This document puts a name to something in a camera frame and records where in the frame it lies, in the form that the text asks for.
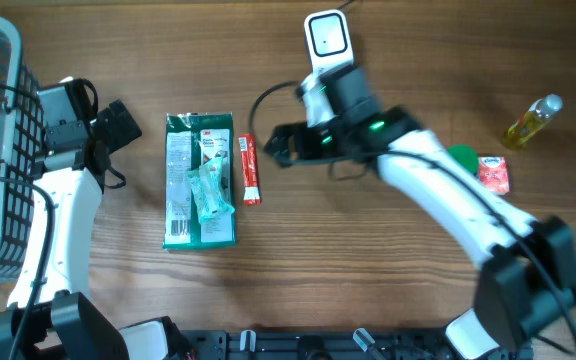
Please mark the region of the red stick packet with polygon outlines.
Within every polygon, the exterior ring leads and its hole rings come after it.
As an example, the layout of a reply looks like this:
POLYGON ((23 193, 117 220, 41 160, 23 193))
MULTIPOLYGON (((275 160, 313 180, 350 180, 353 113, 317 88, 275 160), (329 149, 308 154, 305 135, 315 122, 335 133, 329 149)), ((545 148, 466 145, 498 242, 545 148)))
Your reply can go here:
POLYGON ((238 138, 242 161, 244 183, 243 202, 246 206, 259 205, 262 202, 255 136, 250 133, 241 134, 238 138))

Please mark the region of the yellow drink bottle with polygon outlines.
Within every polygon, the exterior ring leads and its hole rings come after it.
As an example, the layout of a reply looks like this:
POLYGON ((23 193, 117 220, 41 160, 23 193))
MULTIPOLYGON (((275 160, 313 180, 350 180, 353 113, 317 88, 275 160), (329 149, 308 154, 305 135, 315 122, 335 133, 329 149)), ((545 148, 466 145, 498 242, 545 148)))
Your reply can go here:
POLYGON ((559 95, 549 94, 535 101, 524 115, 504 133, 502 144, 511 150, 524 148, 527 142, 562 110, 559 95))

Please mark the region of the green glove packet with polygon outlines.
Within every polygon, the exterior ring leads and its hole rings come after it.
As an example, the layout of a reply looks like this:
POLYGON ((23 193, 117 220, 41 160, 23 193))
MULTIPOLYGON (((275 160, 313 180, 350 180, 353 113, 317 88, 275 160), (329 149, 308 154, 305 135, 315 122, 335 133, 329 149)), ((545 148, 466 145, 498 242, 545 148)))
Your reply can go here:
POLYGON ((235 215, 200 220, 190 174, 216 158, 218 183, 228 205, 234 204, 233 117, 230 113, 169 114, 165 140, 165 233, 168 251, 207 250, 236 244, 235 215))

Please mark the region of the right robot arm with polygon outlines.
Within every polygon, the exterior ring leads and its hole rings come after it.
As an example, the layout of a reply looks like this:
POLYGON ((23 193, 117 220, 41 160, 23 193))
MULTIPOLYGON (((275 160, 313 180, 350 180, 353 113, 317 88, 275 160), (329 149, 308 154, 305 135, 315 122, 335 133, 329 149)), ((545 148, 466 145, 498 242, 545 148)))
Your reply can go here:
POLYGON ((282 167, 363 163, 423 208, 479 278, 472 307, 446 326, 464 359, 517 351, 576 306, 576 244, 557 217, 539 221, 486 189, 402 107, 384 109, 363 70, 345 65, 297 87, 304 122, 275 127, 264 151, 282 167))

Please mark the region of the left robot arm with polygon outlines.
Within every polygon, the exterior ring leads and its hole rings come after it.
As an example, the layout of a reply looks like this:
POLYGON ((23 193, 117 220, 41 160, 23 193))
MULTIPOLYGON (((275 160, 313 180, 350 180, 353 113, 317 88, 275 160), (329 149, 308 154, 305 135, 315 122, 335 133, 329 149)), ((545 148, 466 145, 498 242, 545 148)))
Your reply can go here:
POLYGON ((31 98, 0 109, 0 359, 180 359, 193 348, 168 317, 114 327, 88 299, 91 235, 110 155, 137 139, 106 108, 31 98))

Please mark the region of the teal candy wrapper packet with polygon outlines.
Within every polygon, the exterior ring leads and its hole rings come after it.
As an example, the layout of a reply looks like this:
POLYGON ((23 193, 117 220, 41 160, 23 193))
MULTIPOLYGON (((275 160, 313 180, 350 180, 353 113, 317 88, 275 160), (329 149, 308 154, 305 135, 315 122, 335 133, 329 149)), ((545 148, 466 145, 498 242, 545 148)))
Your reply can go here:
POLYGON ((215 157, 185 175, 194 197, 200 224, 222 215, 232 215, 235 211, 226 200, 221 186, 222 169, 223 158, 215 157))

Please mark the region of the pink tissue box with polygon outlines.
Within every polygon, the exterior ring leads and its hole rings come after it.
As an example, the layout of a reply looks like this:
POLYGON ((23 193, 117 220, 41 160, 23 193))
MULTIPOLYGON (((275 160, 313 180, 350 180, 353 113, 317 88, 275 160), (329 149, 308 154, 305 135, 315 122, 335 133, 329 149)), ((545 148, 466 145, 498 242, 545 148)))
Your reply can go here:
POLYGON ((504 157, 480 157, 478 175, 480 182, 489 191, 497 195, 510 192, 510 180, 504 157))

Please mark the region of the green lidded white jar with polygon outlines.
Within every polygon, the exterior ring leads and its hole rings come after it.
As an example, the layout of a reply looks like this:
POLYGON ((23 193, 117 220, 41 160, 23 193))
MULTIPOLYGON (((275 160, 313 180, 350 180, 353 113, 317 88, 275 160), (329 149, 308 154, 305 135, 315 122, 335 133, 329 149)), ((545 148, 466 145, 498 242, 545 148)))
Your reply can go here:
POLYGON ((479 172, 479 156, 470 146, 457 144, 448 148, 448 153, 460 164, 468 173, 477 176, 479 172))

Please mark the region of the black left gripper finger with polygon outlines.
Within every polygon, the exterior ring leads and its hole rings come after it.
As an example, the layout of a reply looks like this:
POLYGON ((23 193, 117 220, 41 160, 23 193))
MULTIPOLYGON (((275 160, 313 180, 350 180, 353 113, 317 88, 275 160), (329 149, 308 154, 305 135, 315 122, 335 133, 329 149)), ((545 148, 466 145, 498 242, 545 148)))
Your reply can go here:
POLYGON ((112 154, 125 147, 142 135, 142 131, 133 116, 124 111, 107 119, 108 150, 112 154))
POLYGON ((128 130, 127 108, 117 99, 102 110, 102 125, 109 135, 123 135, 128 130))

